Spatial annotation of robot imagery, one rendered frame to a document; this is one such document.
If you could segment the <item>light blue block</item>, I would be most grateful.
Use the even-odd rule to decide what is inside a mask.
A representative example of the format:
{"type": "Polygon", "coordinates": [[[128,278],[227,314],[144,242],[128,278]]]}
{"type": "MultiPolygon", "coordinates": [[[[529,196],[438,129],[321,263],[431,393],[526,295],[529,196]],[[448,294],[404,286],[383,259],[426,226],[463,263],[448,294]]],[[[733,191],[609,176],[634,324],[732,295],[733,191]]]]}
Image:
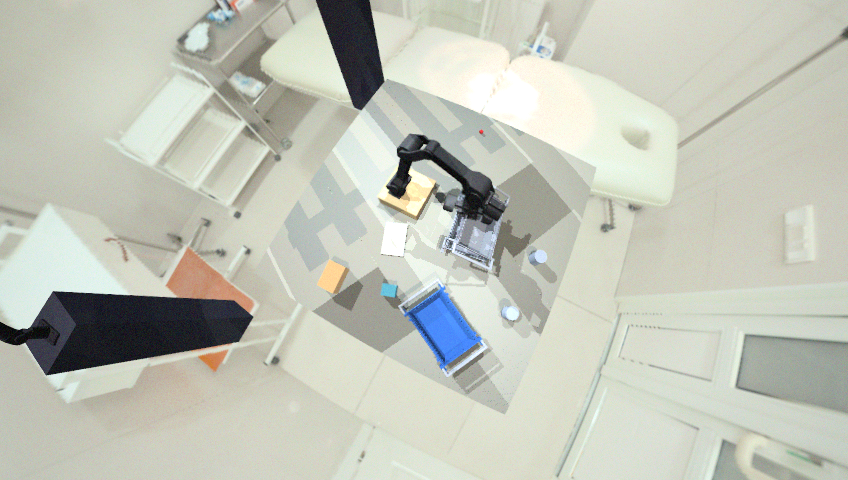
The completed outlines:
{"type": "Polygon", "coordinates": [[[396,298],[397,288],[398,288],[397,286],[388,285],[386,283],[383,283],[381,295],[396,298]]]}

